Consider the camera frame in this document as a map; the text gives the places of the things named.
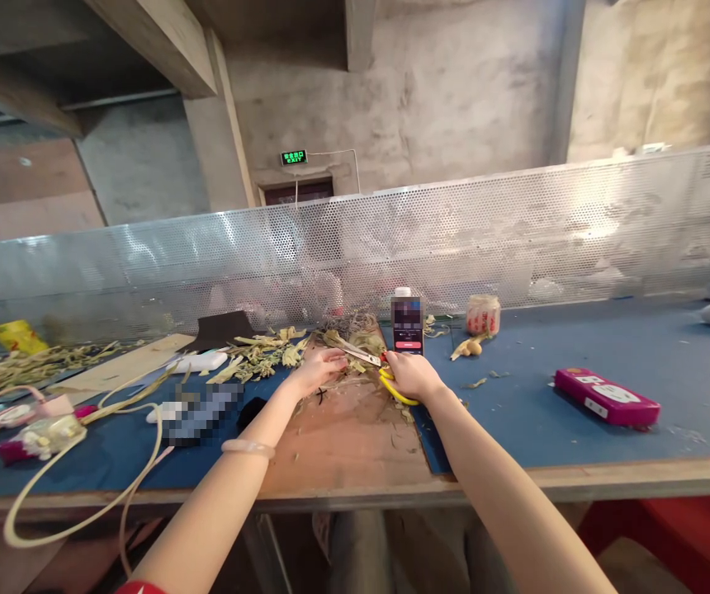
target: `scissors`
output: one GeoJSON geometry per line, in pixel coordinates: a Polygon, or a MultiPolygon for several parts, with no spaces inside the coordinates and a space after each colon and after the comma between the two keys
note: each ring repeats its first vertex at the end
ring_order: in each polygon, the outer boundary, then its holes
{"type": "Polygon", "coordinates": [[[418,406],[421,404],[418,400],[413,400],[411,398],[406,398],[402,396],[396,388],[394,388],[393,385],[391,385],[391,382],[388,380],[395,380],[394,375],[388,371],[387,369],[384,369],[382,367],[383,363],[387,363],[388,360],[386,359],[386,354],[383,353],[379,357],[376,357],[374,355],[370,355],[363,349],[359,349],[357,346],[354,346],[350,344],[349,342],[341,339],[340,341],[340,348],[342,351],[345,353],[348,353],[349,355],[352,355],[354,357],[357,357],[361,361],[365,361],[366,363],[370,363],[376,367],[380,368],[380,381],[382,384],[386,387],[386,389],[390,392],[390,395],[399,400],[403,404],[407,404],[407,406],[418,406]]]}

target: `workbench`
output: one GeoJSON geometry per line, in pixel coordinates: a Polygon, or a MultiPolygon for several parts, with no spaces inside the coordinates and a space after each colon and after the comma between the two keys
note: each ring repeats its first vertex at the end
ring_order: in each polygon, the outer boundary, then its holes
{"type": "MultiPolygon", "coordinates": [[[[452,337],[427,340],[443,379],[474,416],[528,469],[553,501],[710,494],[710,327],[704,303],[677,297],[515,309],[479,358],[450,362],[452,337]],[[657,400],[648,433],[610,427],[556,394],[561,367],[587,367],[657,400]],[[500,379],[490,371],[509,373],[500,379]],[[462,384],[488,377],[478,389],[462,384]]],[[[454,342],[464,337],[455,330],[454,342]]],[[[245,396],[268,398],[286,376],[248,383],[245,396]]],[[[170,398],[174,376],[148,401],[170,398]]],[[[204,385],[193,377],[190,385],[204,385]]],[[[256,502],[256,512],[346,510],[465,504],[457,482],[433,475],[409,424],[374,384],[308,398],[291,419],[256,502]]],[[[139,414],[94,424],[26,499],[20,521],[86,516],[136,476],[154,443],[139,414]]],[[[230,415],[203,445],[177,449],[143,482],[133,513],[168,514],[187,498],[235,434],[230,415]]],[[[0,463],[0,520],[39,467],[0,463]]]]}

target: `pink bangle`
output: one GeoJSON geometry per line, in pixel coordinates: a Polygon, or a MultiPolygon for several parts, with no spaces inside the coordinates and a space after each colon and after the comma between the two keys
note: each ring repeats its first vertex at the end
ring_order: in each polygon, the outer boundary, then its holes
{"type": "Polygon", "coordinates": [[[220,448],[224,452],[239,452],[240,454],[258,454],[270,460],[275,455],[275,448],[269,445],[248,440],[227,440],[220,448]]]}

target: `pink box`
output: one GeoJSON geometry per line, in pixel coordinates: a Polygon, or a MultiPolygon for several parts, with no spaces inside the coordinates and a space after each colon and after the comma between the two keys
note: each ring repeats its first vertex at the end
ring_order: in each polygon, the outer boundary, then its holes
{"type": "Polygon", "coordinates": [[[657,402],[591,370],[577,367],[558,370],[554,384],[611,425],[648,427],[658,422],[657,402]]]}

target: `red chair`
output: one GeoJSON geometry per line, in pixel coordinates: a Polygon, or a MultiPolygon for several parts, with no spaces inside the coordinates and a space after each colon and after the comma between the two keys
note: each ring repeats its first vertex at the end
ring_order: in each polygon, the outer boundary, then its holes
{"type": "Polygon", "coordinates": [[[597,557],[625,537],[655,555],[694,594],[710,594],[710,497],[595,502],[578,529],[597,557]]]}

